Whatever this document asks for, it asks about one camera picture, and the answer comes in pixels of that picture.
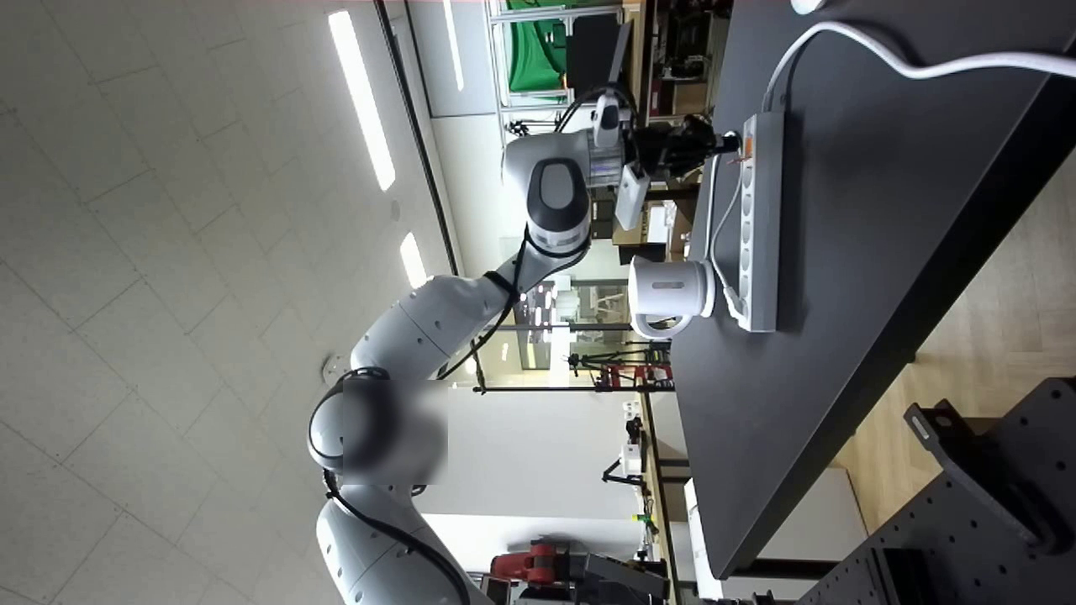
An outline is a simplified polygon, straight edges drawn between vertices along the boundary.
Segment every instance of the white power strip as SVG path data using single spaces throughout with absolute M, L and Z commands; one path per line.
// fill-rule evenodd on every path
M 784 113 L 763 112 L 744 123 L 738 323 L 748 332 L 777 329 L 783 147 Z

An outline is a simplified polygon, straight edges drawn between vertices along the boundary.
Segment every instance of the kettle handle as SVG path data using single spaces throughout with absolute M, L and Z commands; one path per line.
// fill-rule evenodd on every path
M 678 334 L 680 330 L 688 327 L 688 322 L 691 321 L 691 318 L 692 315 L 684 315 L 680 318 L 680 321 L 672 324 L 671 326 L 657 329 L 651 327 L 650 324 L 647 323 L 647 316 L 645 314 L 632 313 L 632 329 L 634 329 L 636 334 L 638 334 L 643 338 L 649 338 L 651 340 L 660 340 L 668 338 L 675 334 Z

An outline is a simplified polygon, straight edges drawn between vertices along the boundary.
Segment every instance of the black table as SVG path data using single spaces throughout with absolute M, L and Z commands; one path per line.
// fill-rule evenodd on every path
M 924 64 L 1074 51 L 1071 0 L 831 4 L 803 17 L 785 0 L 736 3 L 717 131 L 740 130 L 759 111 L 778 58 L 816 20 L 876 26 Z M 672 346 L 718 577 L 754 559 L 1076 142 L 1074 82 L 1016 70 L 912 82 L 827 32 L 807 45 L 777 96 L 775 109 L 790 112 L 779 332 L 747 334 L 722 307 Z M 735 181 L 731 167 L 719 168 L 719 211 Z M 700 201 L 694 258 L 708 239 L 707 211 Z M 735 223 L 717 244 L 731 276 Z

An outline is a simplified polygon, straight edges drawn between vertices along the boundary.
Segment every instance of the fluorescent light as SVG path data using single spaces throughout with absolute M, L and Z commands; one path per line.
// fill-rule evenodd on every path
M 340 11 L 329 15 L 329 30 L 332 32 L 332 42 L 340 57 L 344 80 L 348 81 L 351 100 L 355 104 L 355 113 L 358 114 L 358 124 L 363 127 L 366 151 L 370 154 L 370 161 L 373 163 L 378 185 L 381 186 L 381 191 L 388 191 L 396 181 L 396 168 L 393 167 L 393 158 L 388 155 L 388 142 L 381 126 L 381 117 L 378 116 L 378 105 L 373 102 L 370 78 L 366 73 L 363 54 L 358 50 L 358 39 L 351 23 L 351 13 Z
M 411 287 L 419 287 L 429 279 L 426 277 L 426 268 L 422 266 L 422 256 L 419 254 L 419 242 L 414 241 L 414 234 L 408 234 L 400 244 L 400 256 L 404 257 L 404 270 L 407 271 L 407 281 Z
M 444 26 L 449 28 L 449 47 L 452 50 L 452 67 L 456 70 L 456 90 L 464 89 L 464 66 L 459 62 L 459 45 L 456 44 L 456 20 L 452 18 L 452 0 L 441 0 L 444 5 Z

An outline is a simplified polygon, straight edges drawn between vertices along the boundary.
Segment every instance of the white kettle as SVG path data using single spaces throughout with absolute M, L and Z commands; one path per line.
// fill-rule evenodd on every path
M 716 295 L 713 270 L 706 263 L 651 263 L 635 256 L 627 269 L 632 329 L 643 338 L 669 338 L 686 327 L 691 318 L 710 316 Z M 670 327 L 655 328 L 647 322 L 648 315 L 680 319 Z

